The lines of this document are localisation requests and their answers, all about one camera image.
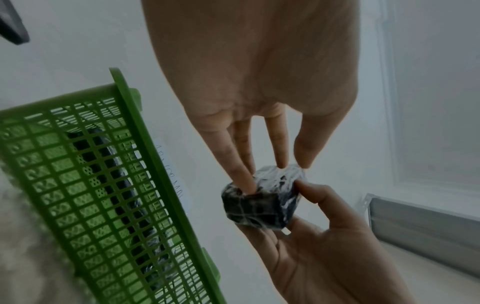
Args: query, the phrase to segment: human hand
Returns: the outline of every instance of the human hand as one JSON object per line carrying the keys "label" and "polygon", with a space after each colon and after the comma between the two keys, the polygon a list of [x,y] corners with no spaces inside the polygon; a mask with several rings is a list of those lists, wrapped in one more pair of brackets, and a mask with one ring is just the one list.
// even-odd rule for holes
{"label": "human hand", "polygon": [[142,0],[158,62],[234,184],[256,192],[251,117],[289,163],[285,105],[303,113],[294,155],[309,168],[357,96],[358,0]]}
{"label": "human hand", "polygon": [[238,226],[288,303],[411,304],[415,300],[372,231],[328,186],[296,181],[318,204],[329,229],[294,216],[281,231]]}

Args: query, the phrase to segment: hand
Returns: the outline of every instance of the hand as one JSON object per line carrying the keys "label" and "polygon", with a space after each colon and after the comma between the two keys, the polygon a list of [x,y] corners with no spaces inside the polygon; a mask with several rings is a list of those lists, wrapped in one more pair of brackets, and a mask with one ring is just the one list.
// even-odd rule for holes
{"label": "hand", "polygon": [[142,0],[158,62],[193,126],[236,186],[256,192],[251,117],[289,162],[285,105],[309,168],[357,97],[358,0]]}
{"label": "hand", "polygon": [[296,181],[330,220],[322,231],[294,217],[289,235],[239,226],[288,303],[414,303],[372,231],[328,186]]}

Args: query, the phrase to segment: wrapped package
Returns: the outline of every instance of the wrapped package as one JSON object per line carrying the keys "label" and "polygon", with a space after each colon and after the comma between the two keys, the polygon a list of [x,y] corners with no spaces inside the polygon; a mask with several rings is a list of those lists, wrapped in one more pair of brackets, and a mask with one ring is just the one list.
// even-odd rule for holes
{"label": "wrapped package", "polygon": [[305,179],[298,165],[285,169],[265,166],[254,175],[256,194],[245,195],[233,183],[228,184],[221,193],[226,216],[240,225],[285,228],[301,197],[294,187],[297,179]]}

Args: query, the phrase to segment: green plastic basket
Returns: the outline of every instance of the green plastic basket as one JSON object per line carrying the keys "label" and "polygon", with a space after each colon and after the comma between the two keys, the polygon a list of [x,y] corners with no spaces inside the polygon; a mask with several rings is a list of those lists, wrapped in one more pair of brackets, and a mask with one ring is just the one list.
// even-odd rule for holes
{"label": "green plastic basket", "polygon": [[225,303],[140,115],[114,84],[0,112],[0,162],[100,303]]}

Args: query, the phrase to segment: basket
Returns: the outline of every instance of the basket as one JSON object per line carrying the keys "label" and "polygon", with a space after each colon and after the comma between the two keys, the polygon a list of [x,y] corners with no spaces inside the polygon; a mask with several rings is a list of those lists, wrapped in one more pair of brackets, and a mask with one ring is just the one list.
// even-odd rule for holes
{"label": "basket", "polygon": [[114,84],[0,112],[0,163],[100,303],[225,303],[140,115]]}

